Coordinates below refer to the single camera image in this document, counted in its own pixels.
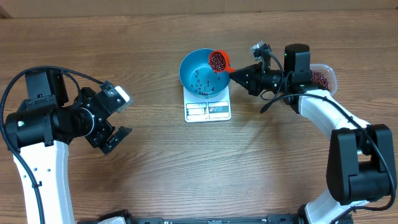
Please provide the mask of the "red measuring scoop blue handle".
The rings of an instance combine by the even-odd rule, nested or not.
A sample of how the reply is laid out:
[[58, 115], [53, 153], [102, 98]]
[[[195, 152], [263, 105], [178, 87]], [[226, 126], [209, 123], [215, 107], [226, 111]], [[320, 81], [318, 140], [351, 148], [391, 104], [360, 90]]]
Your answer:
[[215, 72], [235, 72], [236, 70], [231, 67], [229, 55], [224, 50], [214, 50], [210, 53], [208, 58], [210, 67]]

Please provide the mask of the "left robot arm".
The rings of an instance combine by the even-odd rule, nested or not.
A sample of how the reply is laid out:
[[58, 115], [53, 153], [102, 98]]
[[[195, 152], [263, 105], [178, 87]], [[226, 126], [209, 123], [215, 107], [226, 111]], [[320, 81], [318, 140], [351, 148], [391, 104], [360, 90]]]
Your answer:
[[28, 68], [28, 97], [17, 111], [1, 116], [1, 134], [19, 172], [29, 223], [75, 223], [68, 183], [69, 145], [84, 137], [93, 148], [109, 154], [131, 133], [107, 120], [127, 108], [131, 97], [121, 86], [74, 70], [54, 66]]

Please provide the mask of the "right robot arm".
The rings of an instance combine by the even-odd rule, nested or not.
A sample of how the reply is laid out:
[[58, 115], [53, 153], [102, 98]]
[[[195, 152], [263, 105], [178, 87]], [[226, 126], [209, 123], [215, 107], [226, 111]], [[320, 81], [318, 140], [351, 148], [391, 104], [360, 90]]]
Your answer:
[[296, 214], [268, 215], [267, 223], [351, 223], [353, 212], [374, 211], [373, 202], [384, 197], [391, 207], [397, 190], [391, 130], [356, 117], [333, 99], [326, 82], [315, 79], [308, 45], [286, 46], [277, 70], [271, 69], [275, 56], [268, 44], [251, 51], [255, 64], [232, 70], [230, 78], [250, 95], [273, 92], [274, 101], [309, 119], [330, 142], [326, 190]]

